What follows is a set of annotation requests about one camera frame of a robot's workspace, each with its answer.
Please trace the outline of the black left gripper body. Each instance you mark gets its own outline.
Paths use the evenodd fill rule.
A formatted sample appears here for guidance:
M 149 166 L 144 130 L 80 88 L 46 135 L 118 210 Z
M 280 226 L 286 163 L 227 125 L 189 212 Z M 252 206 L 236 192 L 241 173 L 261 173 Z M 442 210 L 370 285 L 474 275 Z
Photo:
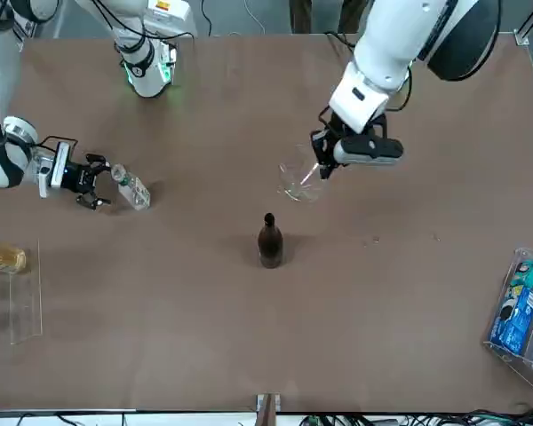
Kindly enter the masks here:
M 387 120 L 384 114 L 369 121 L 360 132 L 348 126 L 336 112 L 330 113 L 326 123 L 326 141 L 338 143 L 339 141 L 368 141 L 370 138 L 387 138 Z

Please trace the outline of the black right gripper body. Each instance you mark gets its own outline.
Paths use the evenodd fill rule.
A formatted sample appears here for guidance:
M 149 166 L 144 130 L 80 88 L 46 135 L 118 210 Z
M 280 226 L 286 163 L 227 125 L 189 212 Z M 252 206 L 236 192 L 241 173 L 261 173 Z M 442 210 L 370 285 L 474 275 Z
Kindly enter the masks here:
M 90 165 L 67 162 L 60 187 L 73 193 L 91 193 L 94 191 L 94 175 Z

